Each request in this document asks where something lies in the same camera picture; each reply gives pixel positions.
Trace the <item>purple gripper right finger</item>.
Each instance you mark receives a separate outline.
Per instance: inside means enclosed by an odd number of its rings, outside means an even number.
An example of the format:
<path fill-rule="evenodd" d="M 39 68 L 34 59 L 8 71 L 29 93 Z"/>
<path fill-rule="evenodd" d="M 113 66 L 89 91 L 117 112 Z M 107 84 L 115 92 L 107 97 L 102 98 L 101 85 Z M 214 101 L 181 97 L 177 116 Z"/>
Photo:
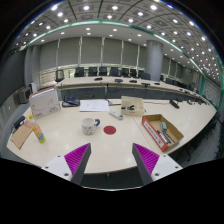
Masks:
<path fill-rule="evenodd" d="M 137 143 L 132 146 L 132 154 L 135 158 L 142 182 L 147 185 L 152 182 L 152 171 L 159 159 L 159 155 Z"/>

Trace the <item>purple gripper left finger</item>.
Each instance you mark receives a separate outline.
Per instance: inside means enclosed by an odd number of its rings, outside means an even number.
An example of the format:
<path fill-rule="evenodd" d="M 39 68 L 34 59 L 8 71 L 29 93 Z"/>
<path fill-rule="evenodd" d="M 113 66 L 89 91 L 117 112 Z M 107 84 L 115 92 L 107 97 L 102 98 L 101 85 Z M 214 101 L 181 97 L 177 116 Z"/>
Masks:
<path fill-rule="evenodd" d="M 84 171 L 91 155 L 91 144 L 87 143 L 64 156 L 65 161 L 72 173 L 71 182 L 81 184 Z"/>

